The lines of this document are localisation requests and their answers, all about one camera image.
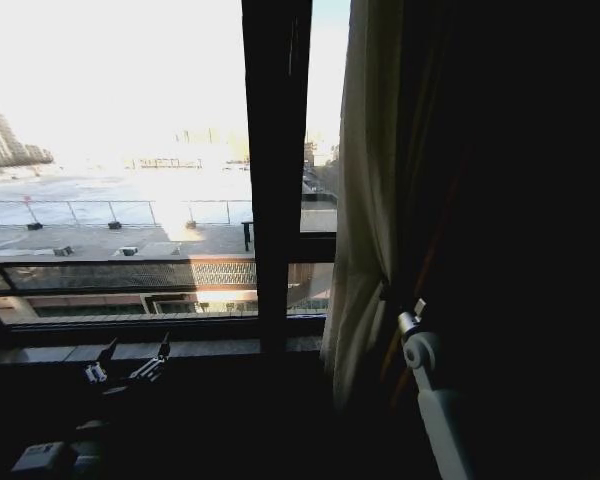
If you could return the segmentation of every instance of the curtain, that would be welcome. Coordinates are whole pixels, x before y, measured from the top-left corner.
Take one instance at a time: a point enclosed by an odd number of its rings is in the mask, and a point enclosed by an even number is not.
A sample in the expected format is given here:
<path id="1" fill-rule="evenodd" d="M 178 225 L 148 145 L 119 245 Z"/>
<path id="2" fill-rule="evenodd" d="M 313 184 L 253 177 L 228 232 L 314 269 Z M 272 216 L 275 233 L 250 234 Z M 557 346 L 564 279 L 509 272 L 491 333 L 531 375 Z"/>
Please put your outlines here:
<path id="1" fill-rule="evenodd" d="M 342 101 L 338 235 L 322 356 L 343 407 L 397 275 L 401 0 L 352 0 Z"/>

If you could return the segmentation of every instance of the fence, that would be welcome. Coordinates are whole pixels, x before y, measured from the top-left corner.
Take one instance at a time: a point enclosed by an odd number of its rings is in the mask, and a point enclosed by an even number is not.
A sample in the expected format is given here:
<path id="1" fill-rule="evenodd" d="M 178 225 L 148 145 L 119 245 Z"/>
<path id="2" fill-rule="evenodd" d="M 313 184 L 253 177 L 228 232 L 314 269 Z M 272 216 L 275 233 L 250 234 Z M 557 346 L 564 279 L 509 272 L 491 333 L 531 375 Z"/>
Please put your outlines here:
<path id="1" fill-rule="evenodd" d="M 238 225 L 252 220 L 251 200 L 35 200 L 0 201 L 0 226 Z"/>

